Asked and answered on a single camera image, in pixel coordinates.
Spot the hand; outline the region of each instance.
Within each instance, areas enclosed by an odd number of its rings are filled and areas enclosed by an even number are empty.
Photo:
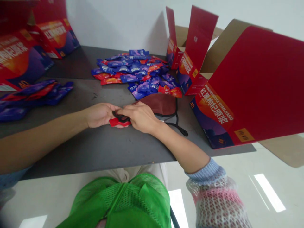
[[[119,109],[121,108],[110,103],[99,103],[80,111],[80,113],[84,116],[88,127],[96,128],[108,124],[109,120],[114,118],[112,111]]]
[[[143,133],[153,134],[158,126],[162,124],[162,121],[155,117],[152,109],[141,101],[137,104],[125,106],[117,113],[128,116],[131,119],[132,126]]]

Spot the sleeve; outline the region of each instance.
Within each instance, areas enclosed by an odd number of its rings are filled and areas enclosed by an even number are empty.
[[[17,184],[29,168],[30,167],[14,173],[0,175],[0,192]]]
[[[233,179],[212,158],[186,185],[196,207],[196,227],[251,227]]]

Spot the right hand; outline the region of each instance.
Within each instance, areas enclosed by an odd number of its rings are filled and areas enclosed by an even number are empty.
[[[132,126],[143,133],[153,134],[158,126],[162,124],[162,121],[156,118],[152,109],[141,101],[137,104],[125,106],[117,113],[128,116],[131,119]]]

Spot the white wall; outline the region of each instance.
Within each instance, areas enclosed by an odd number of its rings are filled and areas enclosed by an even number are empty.
[[[81,45],[165,55],[168,25],[165,6],[175,24],[189,26],[191,5],[219,15],[224,29],[237,18],[304,40],[303,0],[66,0],[68,19]]]

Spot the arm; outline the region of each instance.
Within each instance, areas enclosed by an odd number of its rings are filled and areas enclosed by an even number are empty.
[[[0,174],[12,173],[33,165],[84,129],[107,124],[113,118],[112,111],[118,109],[120,108],[112,104],[100,103],[0,139]]]
[[[187,188],[197,211],[196,227],[251,227],[235,182],[193,142],[158,120],[142,102],[118,111],[129,116],[132,126],[165,144],[190,177]]]

